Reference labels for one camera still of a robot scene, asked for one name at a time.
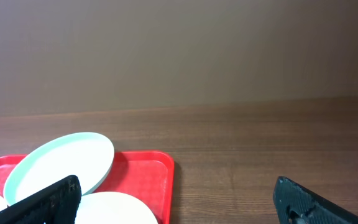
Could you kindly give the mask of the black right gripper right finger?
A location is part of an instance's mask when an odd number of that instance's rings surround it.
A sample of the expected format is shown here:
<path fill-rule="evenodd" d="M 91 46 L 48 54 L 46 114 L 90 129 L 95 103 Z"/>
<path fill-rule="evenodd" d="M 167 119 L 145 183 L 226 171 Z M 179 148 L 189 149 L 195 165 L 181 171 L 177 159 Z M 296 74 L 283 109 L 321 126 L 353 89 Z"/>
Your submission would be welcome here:
<path fill-rule="evenodd" d="M 358 224 L 358 216 L 291 179 L 280 176 L 273 190 L 280 224 Z"/>

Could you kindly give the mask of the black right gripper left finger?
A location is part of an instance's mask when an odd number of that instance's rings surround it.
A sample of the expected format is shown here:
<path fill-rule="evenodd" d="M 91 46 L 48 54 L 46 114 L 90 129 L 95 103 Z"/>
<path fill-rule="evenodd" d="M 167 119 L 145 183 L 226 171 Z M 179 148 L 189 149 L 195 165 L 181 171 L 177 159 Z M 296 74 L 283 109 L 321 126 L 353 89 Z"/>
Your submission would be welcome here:
<path fill-rule="evenodd" d="M 81 186 L 69 175 L 0 211 L 0 224 L 74 224 Z"/>

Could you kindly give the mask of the white plate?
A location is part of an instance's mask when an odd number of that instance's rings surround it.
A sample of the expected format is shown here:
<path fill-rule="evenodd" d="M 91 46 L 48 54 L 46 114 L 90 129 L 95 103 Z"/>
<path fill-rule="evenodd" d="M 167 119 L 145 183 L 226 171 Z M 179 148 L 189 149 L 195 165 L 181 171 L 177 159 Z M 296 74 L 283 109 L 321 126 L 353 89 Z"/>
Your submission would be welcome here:
<path fill-rule="evenodd" d="M 144 202 L 120 192 L 98 192 L 81 198 L 75 224 L 157 224 Z"/>

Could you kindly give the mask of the teal plate top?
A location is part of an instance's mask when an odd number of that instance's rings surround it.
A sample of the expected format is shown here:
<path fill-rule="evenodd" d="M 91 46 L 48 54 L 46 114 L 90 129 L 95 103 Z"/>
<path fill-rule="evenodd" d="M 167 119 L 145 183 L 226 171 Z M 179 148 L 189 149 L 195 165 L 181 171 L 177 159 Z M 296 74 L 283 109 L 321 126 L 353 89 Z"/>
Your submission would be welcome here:
<path fill-rule="evenodd" d="M 13 168 L 3 197 L 13 205 L 69 175 L 77 176 L 83 195 L 90 194 L 106 179 L 113 160 L 113 143 L 102 134 L 59 137 L 32 151 Z"/>

